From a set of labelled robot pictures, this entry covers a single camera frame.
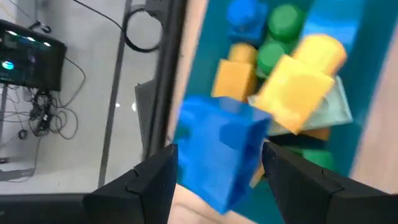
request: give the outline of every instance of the computer monitor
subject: computer monitor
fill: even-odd
[[[66,51],[58,40],[0,20],[0,83],[60,91]]]

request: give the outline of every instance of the white floor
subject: white floor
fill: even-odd
[[[0,0],[8,11],[15,12],[8,0]],[[35,16],[33,0],[19,0],[18,5],[31,17]],[[69,106],[78,115],[78,133],[72,140],[64,140],[59,135],[43,137],[39,146],[39,156],[35,175],[24,183],[0,182],[0,194],[28,194],[50,192],[87,192],[98,186],[104,134],[108,118],[109,99],[113,85],[114,67],[118,51],[120,30],[110,21],[91,12],[73,1],[38,1],[37,16],[53,30],[52,36],[68,47],[67,57],[84,69],[87,78],[80,94]],[[125,0],[82,0],[115,21],[122,21]],[[28,25],[29,19],[16,11],[16,20]],[[0,18],[12,20],[0,9]],[[143,47],[155,44],[160,35],[160,24],[147,15],[133,18],[129,33],[131,39]],[[152,79],[155,73],[157,52],[140,54],[125,49],[121,72],[118,107],[115,111],[106,181],[109,182],[131,169],[141,161],[142,144],[136,110],[134,87]],[[71,63],[65,61],[62,77],[61,96],[68,101],[82,81],[82,74]],[[21,103],[18,111],[29,111],[31,105],[22,100],[22,90],[18,90]],[[10,90],[11,98],[16,98]],[[11,101],[7,110],[14,111]],[[70,115],[65,135],[73,132],[76,123]],[[19,123],[6,123],[2,142],[8,141],[21,129]],[[33,167],[35,148],[38,139],[29,135],[21,141],[12,139],[0,150],[0,156],[16,155],[23,161],[0,165],[1,170],[25,169]]]

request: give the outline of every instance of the blue block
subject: blue block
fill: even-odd
[[[316,0],[308,12],[302,37],[327,34],[339,40],[349,54],[361,25],[365,2],[366,0]]]
[[[228,36],[233,42],[260,47],[264,42],[268,6],[258,0],[231,1],[227,11]]]
[[[225,213],[251,189],[271,116],[228,97],[190,97],[180,110],[181,184]]]

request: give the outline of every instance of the teal container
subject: teal container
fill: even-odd
[[[337,1],[341,4],[351,2]],[[267,1],[270,10],[279,4],[292,3],[305,12],[308,11],[312,2],[309,0]],[[213,0],[208,3],[185,97],[211,95],[218,62],[221,58],[227,58],[231,46],[227,37],[226,9],[228,4],[229,0]],[[346,90],[353,122],[331,129],[327,149],[333,154],[336,171],[345,176],[349,175],[361,133],[366,127],[369,105],[396,24],[397,9],[398,1],[364,0],[363,19],[356,42],[352,46],[349,59],[338,73]],[[188,134],[187,130],[178,126],[175,139],[186,134]],[[266,182],[256,187],[254,194],[258,196],[248,196],[241,206],[238,205],[235,208],[235,211],[258,223],[283,223],[278,209],[274,209],[273,198],[258,193],[262,191],[269,192]]]

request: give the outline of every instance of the yellow toy block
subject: yellow toy block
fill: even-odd
[[[256,88],[256,54],[257,50],[249,44],[234,44],[229,51],[229,60],[221,59],[218,64],[211,95],[247,101]]]
[[[333,75],[346,60],[344,47],[327,35],[301,41],[293,58],[284,55],[260,89],[254,106],[298,134],[335,81]]]

